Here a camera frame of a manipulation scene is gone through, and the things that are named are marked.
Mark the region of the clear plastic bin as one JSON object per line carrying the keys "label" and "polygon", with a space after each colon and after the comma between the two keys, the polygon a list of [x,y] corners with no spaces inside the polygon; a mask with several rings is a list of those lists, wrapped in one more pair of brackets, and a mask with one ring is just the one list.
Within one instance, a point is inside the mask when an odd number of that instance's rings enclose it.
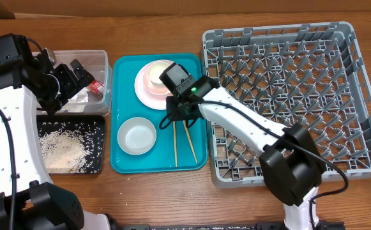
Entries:
{"label": "clear plastic bin", "polygon": [[104,85],[103,96],[97,96],[89,91],[88,102],[67,103],[56,114],[108,115],[111,108],[112,68],[107,53],[104,50],[55,50],[54,57],[57,65],[67,66],[70,66],[72,60],[77,59],[95,80]]}

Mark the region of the white round plate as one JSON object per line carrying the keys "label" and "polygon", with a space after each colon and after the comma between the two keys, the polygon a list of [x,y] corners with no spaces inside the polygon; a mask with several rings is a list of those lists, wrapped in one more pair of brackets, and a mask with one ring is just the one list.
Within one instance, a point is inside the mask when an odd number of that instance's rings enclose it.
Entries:
{"label": "white round plate", "polygon": [[143,66],[138,72],[135,78],[135,94],[137,98],[147,107],[155,110],[165,110],[166,102],[165,99],[171,96],[171,92],[168,95],[157,96],[149,93],[143,85],[143,75],[145,72],[145,66]]}

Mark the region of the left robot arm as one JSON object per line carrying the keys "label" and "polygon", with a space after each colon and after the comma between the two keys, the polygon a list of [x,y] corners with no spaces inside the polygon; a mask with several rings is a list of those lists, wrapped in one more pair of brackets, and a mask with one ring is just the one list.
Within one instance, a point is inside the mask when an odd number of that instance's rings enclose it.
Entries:
{"label": "left robot arm", "polygon": [[55,113],[92,81],[77,60],[54,66],[45,52],[0,60],[0,229],[117,228],[53,184],[39,144],[37,108]]}

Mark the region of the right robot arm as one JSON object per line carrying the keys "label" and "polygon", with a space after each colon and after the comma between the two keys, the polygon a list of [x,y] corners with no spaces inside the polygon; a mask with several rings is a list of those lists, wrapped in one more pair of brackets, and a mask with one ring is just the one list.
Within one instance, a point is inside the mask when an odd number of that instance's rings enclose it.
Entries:
{"label": "right robot arm", "polygon": [[160,78],[172,96],[166,99],[170,121],[204,118],[217,124],[258,157],[268,190],[284,204],[286,229],[316,229],[312,198],[326,170],[309,131],[261,116],[236,100],[219,83],[203,76]]}

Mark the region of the grey dishwasher rack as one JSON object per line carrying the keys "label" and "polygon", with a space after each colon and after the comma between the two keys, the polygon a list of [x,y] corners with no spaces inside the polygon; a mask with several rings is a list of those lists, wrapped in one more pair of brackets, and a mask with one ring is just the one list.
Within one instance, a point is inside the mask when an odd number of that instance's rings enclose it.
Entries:
{"label": "grey dishwasher rack", "polygon": [[350,23],[208,30],[202,67],[249,109],[307,127],[335,166],[323,180],[371,177],[371,85]]}

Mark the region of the white napkin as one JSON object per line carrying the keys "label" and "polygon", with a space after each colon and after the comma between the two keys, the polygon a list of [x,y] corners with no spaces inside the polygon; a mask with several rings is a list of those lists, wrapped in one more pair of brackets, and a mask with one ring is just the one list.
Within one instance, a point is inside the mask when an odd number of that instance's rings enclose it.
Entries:
{"label": "white napkin", "polygon": [[88,88],[83,88],[76,95],[68,100],[68,103],[86,103],[89,100]]}

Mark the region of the small grey-white bowl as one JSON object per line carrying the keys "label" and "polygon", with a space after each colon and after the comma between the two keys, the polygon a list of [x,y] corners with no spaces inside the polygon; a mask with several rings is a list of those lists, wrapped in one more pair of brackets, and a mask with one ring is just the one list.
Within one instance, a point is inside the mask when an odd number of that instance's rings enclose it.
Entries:
{"label": "small grey-white bowl", "polygon": [[117,143],[129,155],[142,155],[154,146],[156,136],[156,128],[150,120],[134,117],[120,126],[117,131]]}

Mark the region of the red snack wrapper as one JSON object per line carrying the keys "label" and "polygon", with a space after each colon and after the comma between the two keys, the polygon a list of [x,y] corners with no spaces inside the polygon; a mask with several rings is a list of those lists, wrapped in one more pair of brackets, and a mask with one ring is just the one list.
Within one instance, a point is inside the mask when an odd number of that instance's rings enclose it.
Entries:
{"label": "red snack wrapper", "polygon": [[94,80],[92,83],[90,83],[87,88],[90,90],[90,92],[97,96],[103,96],[104,94],[104,85],[97,80]]}

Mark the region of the teal serving tray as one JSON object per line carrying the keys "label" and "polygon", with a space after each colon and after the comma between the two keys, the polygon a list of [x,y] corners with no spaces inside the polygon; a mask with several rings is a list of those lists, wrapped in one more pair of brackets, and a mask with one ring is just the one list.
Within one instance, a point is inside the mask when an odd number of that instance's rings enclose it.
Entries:
{"label": "teal serving tray", "polygon": [[[167,171],[185,171],[200,169],[208,159],[207,124],[199,119],[190,127],[198,164],[195,163],[185,128],[181,121],[176,122],[178,145],[178,166],[174,160],[173,127],[159,129],[165,110],[155,110],[145,106],[135,94],[135,78],[146,64],[166,59],[181,64],[196,79],[201,77],[199,58],[191,53],[153,54],[124,56],[118,59],[113,69],[112,112],[110,125],[110,164],[122,174],[159,173]],[[147,153],[129,155],[117,143],[117,131],[128,119],[142,117],[150,120],[156,128],[156,142]]]}

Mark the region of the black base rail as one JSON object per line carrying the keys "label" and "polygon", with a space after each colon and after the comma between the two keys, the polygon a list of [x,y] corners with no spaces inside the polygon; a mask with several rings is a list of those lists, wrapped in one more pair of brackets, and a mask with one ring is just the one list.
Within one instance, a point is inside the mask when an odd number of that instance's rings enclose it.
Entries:
{"label": "black base rail", "polygon": [[287,229],[283,222],[258,222],[247,225],[210,225],[210,226],[150,226],[148,224],[119,225],[123,230],[283,230]]}

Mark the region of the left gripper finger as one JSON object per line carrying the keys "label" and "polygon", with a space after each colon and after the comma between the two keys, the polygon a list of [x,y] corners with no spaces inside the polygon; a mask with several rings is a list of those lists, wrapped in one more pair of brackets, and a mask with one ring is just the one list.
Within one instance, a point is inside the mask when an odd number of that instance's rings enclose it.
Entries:
{"label": "left gripper finger", "polygon": [[75,75],[85,75],[85,69],[77,59],[72,60],[70,65],[73,68]]}
{"label": "left gripper finger", "polygon": [[77,84],[80,87],[89,86],[95,78],[84,68],[76,69]]}

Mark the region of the cream cup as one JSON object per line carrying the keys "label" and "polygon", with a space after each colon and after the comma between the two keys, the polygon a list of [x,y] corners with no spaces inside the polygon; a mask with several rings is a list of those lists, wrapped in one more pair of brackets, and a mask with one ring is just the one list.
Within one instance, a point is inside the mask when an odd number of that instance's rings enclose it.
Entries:
{"label": "cream cup", "polygon": [[170,66],[165,61],[155,61],[148,68],[148,78],[152,85],[156,87],[164,87],[163,82],[160,80],[161,74]]}

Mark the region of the wooden chopstick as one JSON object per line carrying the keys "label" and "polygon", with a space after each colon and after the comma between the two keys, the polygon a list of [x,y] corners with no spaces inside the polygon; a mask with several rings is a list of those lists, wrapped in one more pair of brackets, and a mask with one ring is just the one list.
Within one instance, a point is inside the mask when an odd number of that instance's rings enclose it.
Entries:
{"label": "wooden chopstick", "polygon": [[176,135],[176,122],[172,122],[173,127],[173,139],[174,139],[174,160],[175,166],[178,166],[178,145],[177,145],[177,135]]}
{"label": "wooden chopstick", "polygon": [[195,150],[194,150],[193,142],[192,142],[192,139],[191,139],[191,136],[190,136],[188,127],[186,125],[186,121],[183,121],[183,126],[185,128],[186,136],[187,136],[187,139],[188,139],[188,142],[189,142],[189,145],[190,145],[190,148],[191,148],[191,151],[192,151],[192,154],[193,154],[195,163],[198,164],[197,156],[196,156],[196,153],[195,153]]}

